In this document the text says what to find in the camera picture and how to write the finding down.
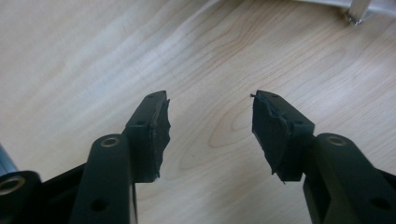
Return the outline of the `grey blue tube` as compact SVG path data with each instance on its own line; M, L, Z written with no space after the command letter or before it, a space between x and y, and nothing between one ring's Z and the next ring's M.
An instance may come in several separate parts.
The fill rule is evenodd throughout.
M18 168L0 144L0 176L17 172Z

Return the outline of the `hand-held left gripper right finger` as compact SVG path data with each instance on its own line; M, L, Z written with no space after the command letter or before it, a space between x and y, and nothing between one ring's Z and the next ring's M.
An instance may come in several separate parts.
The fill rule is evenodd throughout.
M252 132L281 181L304 182L313 224L396 224L396 175L375 168L348 138L315 124L281 96L252 95Z

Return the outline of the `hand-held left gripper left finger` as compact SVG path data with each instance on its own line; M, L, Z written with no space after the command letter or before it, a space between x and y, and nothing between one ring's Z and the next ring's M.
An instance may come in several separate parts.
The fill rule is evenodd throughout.
M135 185L160 177L170 141L165 91L147 95L122 133L92 143L69 224L137 224Z

